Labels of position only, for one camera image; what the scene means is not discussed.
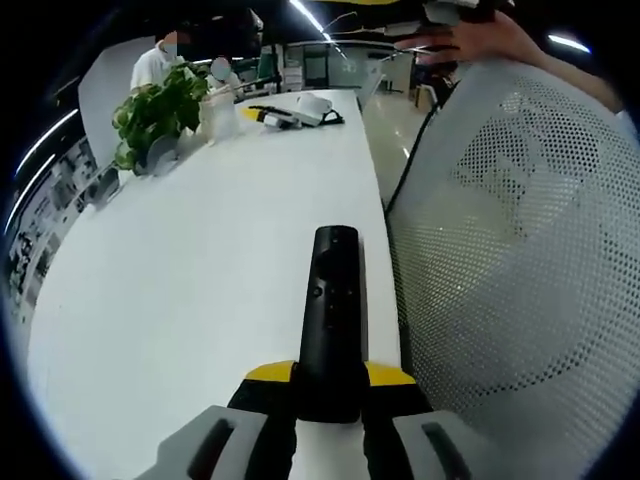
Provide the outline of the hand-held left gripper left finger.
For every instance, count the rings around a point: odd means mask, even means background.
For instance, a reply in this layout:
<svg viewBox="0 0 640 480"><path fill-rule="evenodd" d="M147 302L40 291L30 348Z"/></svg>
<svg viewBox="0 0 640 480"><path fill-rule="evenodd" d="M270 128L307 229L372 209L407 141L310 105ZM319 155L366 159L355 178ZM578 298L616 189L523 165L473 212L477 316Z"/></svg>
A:
<svg viewBox="0 0 640 480"><path fill-rule="evenodd" d="M140 479L287 479L296 451L294 361L250 371L225 406L163 440Z"/></svg>

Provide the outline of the person's right hand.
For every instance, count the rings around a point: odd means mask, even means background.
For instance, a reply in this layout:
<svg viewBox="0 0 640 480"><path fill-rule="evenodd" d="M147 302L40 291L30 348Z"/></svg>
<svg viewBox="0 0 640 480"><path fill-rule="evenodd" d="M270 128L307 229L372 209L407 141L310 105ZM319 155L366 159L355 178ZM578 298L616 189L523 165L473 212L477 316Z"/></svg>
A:
<svg viewBox="0 0 640 480"><path fill-rule="evenodd" d="M544 63L546 54L512 19L496 12L489 22L471 23L460 20L456 25L425 30L395 43L399 50L419 49L417 61L422 64L475 62L505 58L530 66Z"/></svg>

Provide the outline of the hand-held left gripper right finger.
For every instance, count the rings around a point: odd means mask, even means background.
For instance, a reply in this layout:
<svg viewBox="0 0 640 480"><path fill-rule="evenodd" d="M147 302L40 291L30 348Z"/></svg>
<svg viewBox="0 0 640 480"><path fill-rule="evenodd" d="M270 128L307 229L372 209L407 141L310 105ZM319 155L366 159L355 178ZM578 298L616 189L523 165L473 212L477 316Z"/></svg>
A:
<svg viewBox="0 0 640 480"><path fill-rule="evenodd" d="M495 445L456 414L435 411L398 367L365 365L364 454L372 479L498 479Z"/></svg>

